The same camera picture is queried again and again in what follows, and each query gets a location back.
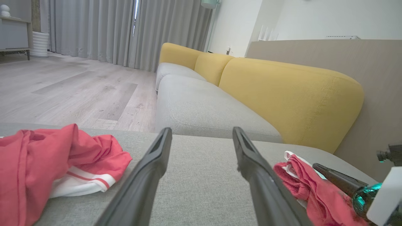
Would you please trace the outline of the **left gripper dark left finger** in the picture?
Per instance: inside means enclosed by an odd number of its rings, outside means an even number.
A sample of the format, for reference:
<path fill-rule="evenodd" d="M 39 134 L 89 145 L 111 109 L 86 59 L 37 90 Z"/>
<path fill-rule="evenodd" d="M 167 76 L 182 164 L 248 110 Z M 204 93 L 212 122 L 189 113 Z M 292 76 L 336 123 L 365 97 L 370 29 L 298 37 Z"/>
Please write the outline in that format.
<path fill-rule="evenodd" d="M 149 225 L 157 187 L 167 170 L 171 143 L 171 128 L 163 128 L 99 217 L 97 226 Z"/>

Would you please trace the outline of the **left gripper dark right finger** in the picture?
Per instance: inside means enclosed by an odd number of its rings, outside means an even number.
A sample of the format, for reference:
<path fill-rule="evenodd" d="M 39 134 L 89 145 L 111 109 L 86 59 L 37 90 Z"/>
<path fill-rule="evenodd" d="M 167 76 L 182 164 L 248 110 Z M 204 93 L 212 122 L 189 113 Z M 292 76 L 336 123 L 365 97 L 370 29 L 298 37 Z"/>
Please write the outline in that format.
<path fill-rule="evenodd" d="M 241 127 L 233 128 L 237 170 L 249 182 L 260 226 L 311 226 L 306 210 L 284 186 Z"/>

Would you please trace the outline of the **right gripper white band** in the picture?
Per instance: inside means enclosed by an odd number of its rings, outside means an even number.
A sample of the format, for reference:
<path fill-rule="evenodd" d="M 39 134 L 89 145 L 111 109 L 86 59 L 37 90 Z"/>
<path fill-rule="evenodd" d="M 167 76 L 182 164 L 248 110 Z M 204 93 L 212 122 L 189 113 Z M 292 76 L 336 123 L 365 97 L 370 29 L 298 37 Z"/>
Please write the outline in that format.
<path fill-rule="evenodd" d="M 353 209 L 371 226 L 400 226 L 402 223 L 402 168 L 395 166 L 383 183 L 367 183 L 318 163 L 313 169 L 348 196 L 353 196 Z"/>

